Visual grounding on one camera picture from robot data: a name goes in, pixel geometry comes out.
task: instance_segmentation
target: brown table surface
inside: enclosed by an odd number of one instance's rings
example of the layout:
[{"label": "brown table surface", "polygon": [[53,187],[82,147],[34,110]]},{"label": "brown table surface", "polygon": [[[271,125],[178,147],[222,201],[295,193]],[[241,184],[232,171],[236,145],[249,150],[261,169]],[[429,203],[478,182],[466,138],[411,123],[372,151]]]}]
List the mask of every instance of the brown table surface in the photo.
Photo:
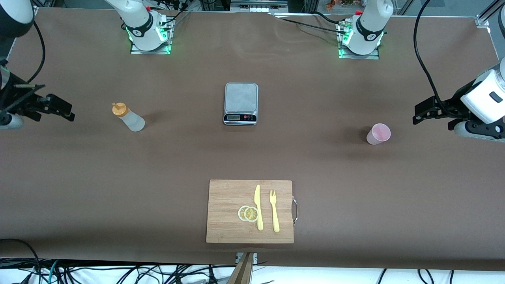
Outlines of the brown table surface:
[{"label": "brown table surface", "polygon": [[[378,61],[339,59],[334,34],[261,13],[193,13],[168,56],[130,55],[112,10],[36,20],[38,93],[72,103],[76,120],[0,133],[0,237],[41,258],[233,263],[255,251],[269,265],[504,269],[503,145],[460,138],[448,120],[412,125],[433,95],[414,18],[389,21]],[[423,19],[419,49],[443,98],[497,62],[472,18]],[[28,78],[40,50],[32,29],[11,71]],[[223,125],[227,82],[260,87],[256,126]],[[147,127],[129,131],[112,102]],[[370,146],[379,122],[392,138]],[[210,179],[292,180],[294,244],[206,244]]]}]

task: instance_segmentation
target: pink plastic cup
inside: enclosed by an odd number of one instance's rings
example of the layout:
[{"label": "pink plastic cup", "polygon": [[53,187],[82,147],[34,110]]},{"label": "pink plastic cup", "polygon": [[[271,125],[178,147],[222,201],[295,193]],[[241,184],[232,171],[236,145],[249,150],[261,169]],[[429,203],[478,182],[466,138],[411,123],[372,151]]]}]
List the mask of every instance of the pink plastic cup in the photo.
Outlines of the pink plastic cup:
[{"label": "pink plastic cup", "polygon": [[367,134],[367,141],[372,145],[380,144],[391,138],[391,130],[386,124],[377,123]]}]

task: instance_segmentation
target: cutting board handle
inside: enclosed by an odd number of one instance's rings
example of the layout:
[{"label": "cutting board handle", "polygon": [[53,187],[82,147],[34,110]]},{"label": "cutting board handle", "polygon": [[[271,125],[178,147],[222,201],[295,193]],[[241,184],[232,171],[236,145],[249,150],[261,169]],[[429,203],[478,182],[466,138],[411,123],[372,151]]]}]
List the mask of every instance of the cutting board handle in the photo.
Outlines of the cutting board handle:
[{"label": "cutting board handle", "polygon": [[293,203],[294,203],[294,210],[295,210],[295,213],[296,213],[296,215],[295,215],[295,217],[293,219],[293,226],[294,226],[294,224],[298,220],[298,203],[296,203],[296,199],[294,198],[294,196],[293,196]]}]

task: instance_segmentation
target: digital kitchen scale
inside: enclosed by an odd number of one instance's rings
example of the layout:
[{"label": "digital kitchen scale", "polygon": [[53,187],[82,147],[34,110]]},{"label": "digital kitchen scale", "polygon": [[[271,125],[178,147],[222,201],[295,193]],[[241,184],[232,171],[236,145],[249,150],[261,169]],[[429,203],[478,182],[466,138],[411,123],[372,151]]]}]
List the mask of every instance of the digital kitchen scale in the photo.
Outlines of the digital kitchen scale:
[{"label": "digital kitchen scale", "polygon": [[256,125],[258,121],[258,85],[228,83],[224,92],[223,122],[226,125]]}]

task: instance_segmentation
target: yellow plastic fork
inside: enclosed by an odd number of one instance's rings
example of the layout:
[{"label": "yellow plastic fork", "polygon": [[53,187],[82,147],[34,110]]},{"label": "yellow plastic fork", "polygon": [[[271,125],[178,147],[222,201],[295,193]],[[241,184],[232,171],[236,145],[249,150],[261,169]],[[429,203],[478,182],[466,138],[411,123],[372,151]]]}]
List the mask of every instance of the yellow plastic fork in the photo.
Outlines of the yellow plastic fork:
[{"label": "yellow plastic fork", "polygon": [[277,203],[277,197],[275,197],[275,190],[270,191],[270,203],[272,204],[272,218],[274,220],[274,232],[278,233],[281,230],[281,228],[279,228],[277,209],[275,209],[275,204]]}]

